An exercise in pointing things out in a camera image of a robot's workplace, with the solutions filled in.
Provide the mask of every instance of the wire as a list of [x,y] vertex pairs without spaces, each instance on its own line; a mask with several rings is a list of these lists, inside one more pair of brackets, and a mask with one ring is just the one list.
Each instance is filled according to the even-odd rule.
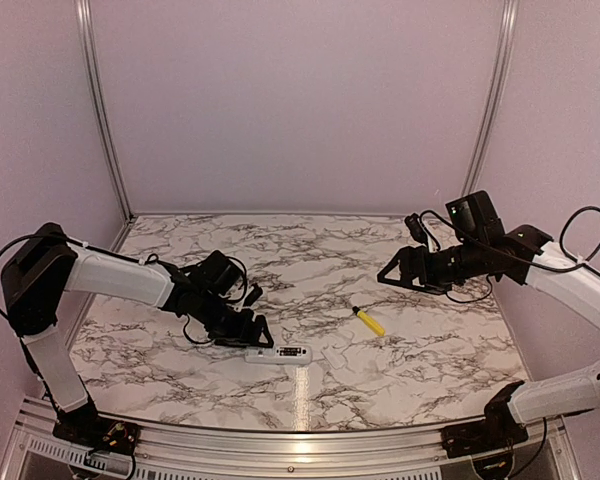
[[[588,207],[582,207],[581,209],[577,210],[576,212],[573,213],[573,215],[571,215],[569,217],[569,220],[567,220],[567,223],[564,224],[564,227],[562,227],[562,232],[560,232],[560,250],[562,250],[562,253],[564,254],[565,257],[567,257],[569,260],[573,260],[574,262],[577,262],[577,258],[572,255],[567,248],[564,245],[564,237],[567,234],[567,230],[569,229],[569,227],[571,226],[571,223],[573,223],[573,221],[578,218],[581,214],[583,214],[584,212],[597,212],[600,214],[600,207],[595,207],[595,206],[588,206]],[[598,246],[595,248],[595,250],[591,253],[591,255],[589,255],[585,260],[589,261],[591,260],[598,252],[600,251],[600,243],[598,244]],[[588,270],[589,272],[593,273],[595,276],[597,276],[598,278],[600,278],[600,271],[595,269],[594,267],[592,267],[591,265],[586,265],[584,266],[584,268],[586,270]]]
[[152,263],[158,263],[158,260],[160,260],[160,257],[158,256],[158,254],[157,253],[151,253],[147,257],[147,259],[144,261],[144,264],[145,265],[150,265]]
[[[85,246],[85,244],[83,242],[80,242],[79,240],[76,240],[74,238],[67,237],[67,236],[64,236],[64,235],[62,235],[62,236],[61,235],[53,235],[53,234],[50,234],[50,233],[46,233],[46,234],[44,234],[44,233],[31,233],[29,235],[23,235],[23,236],[18,237],[18,238],[14,239],[14,240],[11,240],[9,243],[7,243],[4,247],[2,247],[0,249],[0,259],[2,258],[2,256],[9,249],[11,249],[12,247],[14,247],[15,245],[17,245],[19,243],[22,243],[22,242],[24,242],[26,240],[33,240],[33,239],[36,239],[36,238],[51,238],[51,239],[54,239],[54,240],[60,240],[60,241],[63,241],[63,242],[71,243],[72,245],[77,245],[79,247],[83,247],[83,248],[85,248],[87,250],[93,250],[94,252],[98,252],[98,253],[102,253],[102,254],[105,254],[105,255],[109,255],[109,256],[114,257],[114,258],[118,258],[118,259],[121,259],[121,260],[127,260],[127,261],[131,261],[131,262],[134,262],[134,263],[138,263],[138,260],[135,259],[135,258],[127,257],[125,255],[120,255],[120,254],[114,253],[114,252],[110,252],[110,251],[104,250],[102,248],[92,247],[91,245],[86,245]],[[2,317],[4,317],[6,320],[9,320],[9,317],[7,316],[7,313],[1,307],[0,307],[0,315]]]
[[242,295],[240,295],[240,298],[226,299],[225,302],[230,303],[230,304],[240,303],[242,300],[244,300],[244,297],[247,296],[247,290],[249,288],[249,281],[247,280],[247,267],[242,262],[242,260],[240,260],[239,258],[236,258],[236,257],[227,257],[227,258],[229,260],[231,260],[234,264],[237,263],[241,267],[240,278],[242,279]]
[[199,342],[199,341],[194,340],[193,338],[191,338],[189,336],[189,334],[187,333],[187,327],[189,326],[189,322],[191,322],[191,316],[187,315],[187,323],[185,323],[184,327],[182,327],[182,334],[184,335],[184,338],[186,338],[187,340],[189,340],[194,345],[208,345],[209,343],[213,342],[213,339],[205,340],[204,342]]
[[[98,470],[100,470],[101,472],[103,472],[105,475],[107,473],[106,470],[102,469],[102,468],[98,468],[98,467],[94,467],[92,465],[89,465],[88,461],[89,458],[91,458],[91,455],[93,455],[96,452],[109,452],[107,449],[99,449],[99,448],[93,448],[91,450],[89,450],[87,452],[87,454],[85,455],[84,459],[82,460],[82,464],[85,467],[89,467],[89,468],[97,468]],[[133,478],[133,476],[136,474],[136,469],[138,468],[137,462],[136,462],[136,456],[132,453],[131,455],[129,455],[131,457],[131,470],[129,472],[129,475],[127,475],[125,477],[125,480],[131,480]],[[71,470],[71,465],[69,465],[69,471],[71,473],[73,473],[73,470]]]
[[131,480],[133,478],[133,476],[136,474],[136,456],[132,453],[131,454],[131,473],[129,473],[129,475],[127,475],[127,478],[125,480]]
[[[468,240],[470,243],[473,243],[474,245],[477,245],[489,252],[492,253],[496,253],[498,255],[501,255],[503,257],[507,257],[510,258],[512,260],[515,260],[519,263],[522,263],[524,265],[529,265],[532,267],[536,267],[539,268],[540,270],[546,270],[548,272],[553,272],[553,273],[570,273],[570,272],[575,272],[576,270],[579,270],[581,268],[583,268],[585,266],[584,263],[578,263],[577,265],[574,265],[573,267],[568,267],[568,268],[554,268],[554,267],[548,267],[546,265],[542,265],[541,263],[535,263],[535,262],[530,262],[529,260],[525,260],[523,258],[519,258],[516,257],[515,255],[510,255],[506,252],[503,252],[502,250],[498,250],[497,248],[493,248],[489,245],[486,245],[484,243],[482,243],[479,240],[476,240],[475,238],[471,237],[469,234],[463,232],[461,229],[459,229],[458,227],[456,227],[455,225],[453,225],[451,222],[447,221],[444,217],[442,217],[439,213],[435,212],[434,210],[425,210],[424,212],[422,212],[421,216],[424,215],[433,215],[434,217],[436,217],[438,220],[440,220],[444,225],[446,225],[449,228],[452,228],[454,231],[456,231],[457,233],[461,234],[465,240]],[[598,244],[599,246],[596,247],[596,249],[594,250],[595,253],[597,253],[597,251],[600,249],[600,242]]]
[[527,469],[527,467],[529,467],[529,465],[531,465],[536,460],[536,458],[538,458],[540,453],[542,453],[544,444],[547,441],[547,432],[548,432],[547,419],[543,418],[542,423],[544,424],[544,432],[542,433],[542,441],[540,442],[540,446],[538,447],[538,450],[536,451],[536,453],[533,454],[533,457],[531,457],[531,459],[527,463],[525,463],[522,467],[520,467],[520,469],[516,473],[512,473],[511,475],[509,475],[509,480],[520,475],[524,470]]
[[489,277],[490,277],[490,275],[487,275],[487,277],[486,277],[487,283],[489,284],[489,291],[486,293],[486,295],[484,295],[480,298],[474,298],[473,300],[458,300],[458,299],[453,298],[451,295],[449,295],[449,292],[444,292],[444,294],[453,303],[460,303],[460,304],[466,305],[467,303],[481,302],[482,300],[486,300],[489,297],[489,295],[491,295],[493,293],[493,283],[491,283],[491,279]]
[[440,250],[442,250],[442,246],[440,245],[440,242],[438,241],[438,239],[433,235],[433,233],[431,233],[429,231],[429,229],[427,228],[425,223],[422,221],[422,215],[418,215],[418,222],[420,223],[420,226],[425,231],[425,233],[429,236],[429,238],[431,240],[433,240],[433,243],[435,243],[435,245],[437,247],[437,251],[439,252]]

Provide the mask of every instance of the yellow pen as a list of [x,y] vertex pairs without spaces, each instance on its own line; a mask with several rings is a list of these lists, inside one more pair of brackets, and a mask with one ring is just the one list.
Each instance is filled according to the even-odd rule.
[[382,328],[382,326],[373,318],[364,313],[358,307],[353,307],[353,313],[355,313],[360,318],[360,320],[362,320],[365,323],[367,327],[373,330],[373,333],[375,333],[379,337],[384,337],[384,328]]

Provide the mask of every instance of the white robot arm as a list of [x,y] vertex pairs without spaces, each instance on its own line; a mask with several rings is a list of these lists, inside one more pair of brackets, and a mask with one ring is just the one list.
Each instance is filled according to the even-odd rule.
[[[555,242],[543,246],[542,254],[534,257],[533,262],[554,268],[574,265]],[[600,330],[600,278],[587,269],[552,273],[530,267],[526,283],[579,313]],[[548,380],[525,383],[513,393],[509,409],[519,424],[600,409],[600,361]]]
[[[54,428],[58,438],[125,455],[133,453],[138,438],[137,425],[99,415],[75,370],[56,327],[55,312],[65,291],[120,297],[179,317],[190,316],[204,325],[216,345],[273,346],[265,317],[248,308],[262,289],[254,285],[247,295],[246,269],[219,251],[178,268],[157,257],[145,262],[90,247],[67,237],[53,223],[18,240],[26,243],[2,270],[6,312],[0,309],[0,313],[20,338],[29,366],[45,384],[58,415]],[[228,298],[239,280],[242,297]]]
[[[600,213],[597,207],[581,211],[587,209]],[[600,330],[599,272],[574,261],[535,227],[505,233],[486,192],[453,201],[447,211],[451,222],[431,210],[405,219],[422,246],[400,249],[378,274],[379,282],[441,295],[468,278],[506,275],[552,296]],[[426,214],[454,229],[460,245],[430,251],[432,235],[422,222]],[[394,268],[399,268],[399,280],[387,277]],[[443,446],[452,458],[505,448],[528,439],[528,423],[592,409],[600,409],[600,361],[547,380],[507,385],[485,406],[484,420],[444,428]]]

